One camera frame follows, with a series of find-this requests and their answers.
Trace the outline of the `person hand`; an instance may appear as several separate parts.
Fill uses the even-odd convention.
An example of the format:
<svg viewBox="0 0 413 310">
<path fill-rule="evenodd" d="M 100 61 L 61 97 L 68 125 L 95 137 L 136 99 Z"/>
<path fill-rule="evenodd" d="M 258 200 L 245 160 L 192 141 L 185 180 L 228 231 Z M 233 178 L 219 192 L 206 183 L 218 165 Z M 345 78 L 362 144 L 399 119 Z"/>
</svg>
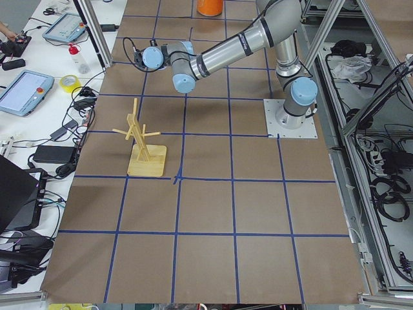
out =
<svg viewBox="0 0 413 310">
<path fill-rule="evenodd" d="M 11 31 L 2 21 L 0 21 L 0 32 L 6 36 L 7 39 L 14 41 L 17 34 Z"/>
</svg>

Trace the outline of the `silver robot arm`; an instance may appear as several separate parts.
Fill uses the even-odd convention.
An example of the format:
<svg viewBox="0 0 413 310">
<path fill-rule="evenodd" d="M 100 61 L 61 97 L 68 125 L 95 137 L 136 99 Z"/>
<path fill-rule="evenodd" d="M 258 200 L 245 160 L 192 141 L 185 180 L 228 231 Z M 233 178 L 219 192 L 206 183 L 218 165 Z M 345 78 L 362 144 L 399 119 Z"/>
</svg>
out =
<svg viewBox="0 0 413 310">
<path fill-rule="evenodd" d="M 277 123 L 285 129 L 300 128 L 317 96 L 317 85 L 303 73 L 294 33 L 301 22 L 299 1 L 257 1 L 259 14 L 244 30 L 199 54 L 189 41 L 157 46 L 153 41 L 142 51 L 134 50 L 134 63 L 140 70 L 155 72 L 171 67 L 177 92 L 188 94 L 196 81 L 251 56 L 264 48 L 276 51 L 276 76 L 286 99 L 276 112 Z"/>
</svg>

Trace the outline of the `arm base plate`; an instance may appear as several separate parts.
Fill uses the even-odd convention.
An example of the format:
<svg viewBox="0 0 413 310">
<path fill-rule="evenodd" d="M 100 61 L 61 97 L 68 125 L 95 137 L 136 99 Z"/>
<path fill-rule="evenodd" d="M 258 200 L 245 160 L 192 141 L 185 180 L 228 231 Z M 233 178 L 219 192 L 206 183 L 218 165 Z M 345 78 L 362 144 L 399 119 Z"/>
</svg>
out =
<svg viewBox="0 0 413 310">
<path fill-rule="evenodd" d="M 264 99 L 264 112 L 269 138 L 317 139 L 314 118 L 308 108 L 304 116 L 291 116 L 284 110 L 284 99 Z"/>
</svg>

